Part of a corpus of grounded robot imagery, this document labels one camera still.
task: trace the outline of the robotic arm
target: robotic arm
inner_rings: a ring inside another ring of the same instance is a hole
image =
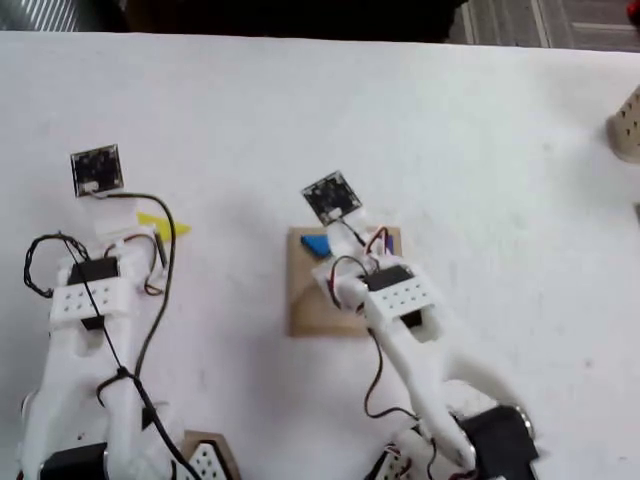
[[[409,392],[419,433],[401,438],[414,463],[426,468],[437,445],[467,475],[452,478],[535,478],[530,404],[506,365],[473,337],[428,275],[389,252],[385,227],[367,233],[364,209],[339,172],[303,195],[327,226],[333,254],[313,276],[336,307],[364,315]],[[468,383],[498,406],[454,418],[443,395],[449,380]]]
[[[153,403],[139,378],[168,301],[175,252],[171,215],[156,197],[121,192],[115,145],[74,154],[71,163],[76,196],[93,220],[98,246],[89,252],[58,233],[37,238],[27,252],[25,284],[53,304],[42,383],[23,402],[18,478],[199,480],[176,447],[184,438],[177,416],[166,402]],[[107,198],[115,200],[102,201]],[[137,198],[156,200],[167,213],[172,234],[168,262],[159,235],[138,225]],[[70,254],[61,262],[56,287],[48,290],[35,285],[30,274],[36,247],[45,240],[64,242]],[[164,291],[150,283],[158,256],[167,279]],[[138,353],[134,338],[143,293],[164,296]],[[202,455],[217,461],[211,448]],[[222,472],[217,477],[229,478]]]

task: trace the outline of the cable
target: cable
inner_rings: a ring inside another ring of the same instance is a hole
[[[64,241],[65,246],[67,247],[67,250],[69,250],[69,253],[71,254],[71,257],[73,258],[73,261],[75,262],[76,266],[78,267],[78,273],[80,274],[80,278],[82,279],[82,283],[84,284],[84,288],[87,291],[87,295],[89,296],[89,300],[91,301],[91,305],[93,305],[93,309],[94,309],[94,311],[96,313],[96,316],[101,317],[102,315],[100,314],[100,310],[98,309],[98,305],[96,304],[96,301],[93,298],[93,294],[91,293],[91,289],[89,288],[89,283],[87,282],[87,277],[85,277],[84,272],[82,271],[82,265],[80,265],[80,263],[78,263],[78,259],[73,254],[73,251],[71,250],[71,247],[67,243],[68,240],[66,238],[64,238],[63,241]],[[109,343],[109,347],[111,348],[111,353],[113,354],[113,358],[115,359],[116,363],[118,364],[118,370],[117,370],[117,373],[116,373],[116,375],[114,377],[112,377],[112,378],[106,380],[105,382],[102,382],[100,385],[98,385],[98,387],[96,389],[96,396],[98,397],[98,401],[104,407],[104,403],[102,402],[102,398],[101,398],[102,391],[105,388],[107,388],[109,385],[112,385],[113,383],[117,382],[118,380],[121,380],[123,378],[130,379],[133,382],[134,386],[136,387],[136,390],[138,390],[138,394],[140,395],[140,398],[142,399],[142,402],[144,403],[145,408],[147,409],[147,411],[149,412],[149,414],[151,416],[151,422],[155,425],[156,430],[160,434],[160,437],[162,438],[162,441],[164,442],[164,444],[167,446],[167,449],[171,452],[171,454],[178,461],[178,463],[180,463],[184,468],[187,469],[189,474],[192,475],[194,479],[201,480],[201,477],[198,475],[198,472],[196,472],[196,470],[189,464],[189,462],[184,458],[184,456],[182,455],[180,450],[178,450],[178,447],[176,447],[176,445],[171,440],[171,437],[169,436],[169,434],[167,433],[166,429],[164,428],[164,425],[160,421],[160,417],[158,416],[158,413],[156,412],[156,409],[153,406],[153,402],[149,398],[149,395],[147,394],[147,391],[144,389],[144,386],[142,385],[142,382],[140,381],[138,376],[137,375],[132,375],[131,372],[129,372],[129,370],[127,370],[127,368],[122,365],[122,362],[120,362],[120,358],[118,357],[118,354],[116,353],[116,349],[113,346],[113,342],[111,340],[111,336],[109,335],[109,332],[107,330],[106,324],[104,324],[104,323],[102,324],[102,331],[104,332],[105,338],[107,339],[107,342]]]
[[[411,470],[412,464],[413,462],[411,461],[411,458],[407,458],[407,464],[404,466],[402,470],[400,470],[400,472],[398,473],[398,477],[405,478],[405,475],[409,473],[409,470]]]
[[[474,469],[469,472],[454,473],[449,477],[449,480],[475,480],[477,476],[478,471]]]
[[[357,263],[362,269],[362,271],[364,272],[364,276],[366,277],[367,275],[369,275],[369,272],[367,272],[367,269],[365,268],[364,264],[357,258],[352,257],[351,255],[342,255],[341,257],[338,257],[335,262],[333,262],[333,265],[331,266],[331,272],[329,273],[329,280],[327,281],[327,288],[329,289],[329,295],[331,296],[331,301],[336,307],[340,309],[342,309],[342,304],[340,300],[338,300],[338,297],[335,292],[335,282],[336,282],[336,267],[338,266],[338,263],[340,263],[342,260],[351,260],[352,262]]]
[[[431,437],[431,446],[433,447],[433,454],[431,455],[431,459],[427,464],[427,477],[429,480],[433,480],[433,474],[431,473],[431,467],[436,461],[436,457],[438,456],[438,446],[436,445],[436,439]]]
[[[38,248],[38,245],[40,245],[40,243],[46,240],[62,240],[67,245],[67,248],[69,248],[69,245],[67,244],[67,242],[69,242],[69,244],[71,244],[78,251],[78,253],[83,258],[83,260],[90,260],[90,258],[89,258],[89,253],[87,252],[87,247],[85,247],[82,243],[80,243],[75,238],[70,237],[69,235],[65,235],[62,232],[42,235],[36,238],[31,243],[31,246],[27,250],[27,253],[24,258],[24,284],[27,287],[29,287],[31,290],[36,292],[38,295],[40,295],[41,297],[52,298],[53,297],[52,288],[48,288],[47,290],[42,290],[31,279],[31,263],[33,262],[33,255],[36,249]]]
[[[380,342],[378,342],[378,339],[373,333],[373,330],[369,329],[369,335],[371,335],[371,338],[376,344],[376,349],[378,350],[378,371],[376,372],[376,375],[373,378],[373,381],[371,382],[371,386],[369,387],[369,389],[367,390],[367,393],[364,396],[364,413],[366,413],[367,417],[369,418],[382,418],[382,417],[386,417],[390,413],[400,412],[400,413],[404,413],[405,415],[411,417],[413,420],[417,421],[418,420],[417,415],[401,407],[387,408],[386,410],[383,410],[382,412],[379,412],[379,413],[371,413],[369,411],[369,398],[371,397],[373,390],[378,385],[378,382],[380,382],[380,378],[382,377],[382,370],[384,368],[384,360],[382,356],[382,348],[380,347]]]
[[[371,253],[371,247],[375,243],[375,241],[380,237],[380,234],[384,234],[382,237],[383,243],[383,252],[387,251],[387,239],[389,238],[389,229],[385,226],[378,227],[374,234],[371,236],[367,244],[364,246],[365,255],[369,255]]]
[[[171,247],[169,250],[169,267],[167,270],[167,282],[164,287],[164,297],[162,299],[162,304],[160,305],[160,310],[158,311],[158,314],[156,315],[153,325],[151,326],[149,333],[147,333],[147,336],[144,339],[142,348],[140,349],[140,353],[138,354],[138,360],[136,361],[136,368],[134,370],[134,374],[136,377],[139,377],[142,371],[144,357],[146,356],[147,350],[149,349],[149,344],[151,343],[151,340],[153,339],[153,336],[155,335],[156,330],[160,325],[162,316],[164,315],[164,312],[167,309],[167,304],[169,303],[169,294],[171,292],[171,280],[173,279],[173,266],[175,263],[175,256],[176,256],[176,225],[173,221],[173,216],[171,215],[171,211],[169,210],[169,207],[167,207],[167,205],[156,196],[149,195],[147,193],[109,193],[107,195],[97,195],[94,193],[92,194],[92,196],[99,200],[104,200],[107,198],[142,198],[146,200],[153,200],[158,205],[160,205],[160,207],[162,207],[162,209],[164,210],[164,213],[167,216],[167,220],[169,221],[169,228],[171,230]]]
[[[136,233],[134,235],[129,235],[128,237],[123,238],[123,242],[125,243],[130,242],[131,240],[135,240],[136,238],[148,239],[151,242],[151,245],[153,247],[153,256],[151,258],[151,266],[149,267],[149,275],[147,275],[147,278],[145,278],[144,280],[144,291],[146,292],[147,295],[150,295],[152,297],[162,295],[164,293],[162,289],[154,285],[151,285],[149,283],[149,279],[151,278],[151,275],[153,275],[153,270],[156,268],[156,258],[158,257],[158,251],[159,251],[158,244],[156,243],[156,239],[146,233]],[[116,247],[115,243],[112,243],[111,245],[109,245],[104,251],[103,257],[107,258],[107,256],[109,255],[109,252],[111,252],[111,250],[113,250],[115,247]]]
[[[339,221],[341,224],[343,224],[345,227],[347,227],[347,228],[351,231],[351,233],[353,233],[353,236],[354,236],[354,237],[356,237],[356,240],[358,241],[358,243],[360,244],[360,246],[364,247],[365,242],[364,242],[364,240],[362,239],[362,237],[358,234],[358,232],[356,232],[356,231],[353,229],[353,227],[352,227],[351,225],[349,225],[347,222],[345,222],[345,221],[344,221],[344,218],[340,217],[340,218],[338,219],[338,221]]]

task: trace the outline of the black circuit board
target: black circuit board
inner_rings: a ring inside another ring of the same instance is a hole
[[[122,188],[122,171],[117,145],[71,155],[76,197]]]
[[[302,191],[325,227],[362,206],[340,172],[333,172]]]

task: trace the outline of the wooden block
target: wooden block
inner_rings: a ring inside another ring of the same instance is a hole
[[[302,235],[318,235],[324,228],[294,227],[287,238],[287,294],[289,304],[289,335],[292,337],[364,337],[364,318],[344,313],[331,304],[316,284],[311,269],[322,263],[300,243]],[[390,227],[393,247],[401,255],[400,230]]]
[[[233,453],[231,453],[229,444],[224,438],[224,435],[219,433],[196,432],[194,430],[185,431],[184,443],[182,444],[182,455],[184,455],[187,461],[193,456],[196,452],[196,448],[198,448],[198,445],[202,442],[215,442],[220,454],[224,458],[224,463],[229,469],[229,474],[231,475],[230,480],[241,480],[240,470],[238,469],[238,464],[233,457]]]

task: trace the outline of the gray floor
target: gray floor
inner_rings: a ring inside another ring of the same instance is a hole
[[[451,43],[640,52],[629,0],[470,0]]]

